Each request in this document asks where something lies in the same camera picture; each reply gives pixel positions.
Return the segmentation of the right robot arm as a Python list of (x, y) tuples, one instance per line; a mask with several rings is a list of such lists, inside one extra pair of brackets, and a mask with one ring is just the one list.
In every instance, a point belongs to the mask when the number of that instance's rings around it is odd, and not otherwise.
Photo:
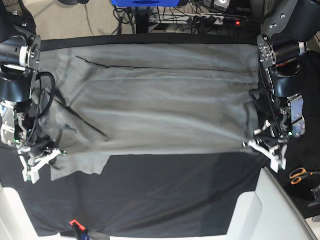
[(24, 2), (17, 3), (15, 11), (0, 3), (0, 140), (18, 154), (24, 181), (35, 184), (40, 169), (66, 152), (37, 129), (52, 106), (56, 80), (39, 72), (42, 40)]

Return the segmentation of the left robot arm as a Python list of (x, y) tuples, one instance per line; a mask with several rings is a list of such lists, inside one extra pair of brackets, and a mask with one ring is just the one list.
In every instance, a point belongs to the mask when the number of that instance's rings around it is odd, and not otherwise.
[(308, 41), (319, 30), (318, 0), (275, 0), (263, 16), (257, 36), (261, 86), (249, 95), (267, 119), (243, 145), (267, 157), (276, 173), (287, 167), (288, 143), (306, 132), (300, 72)]

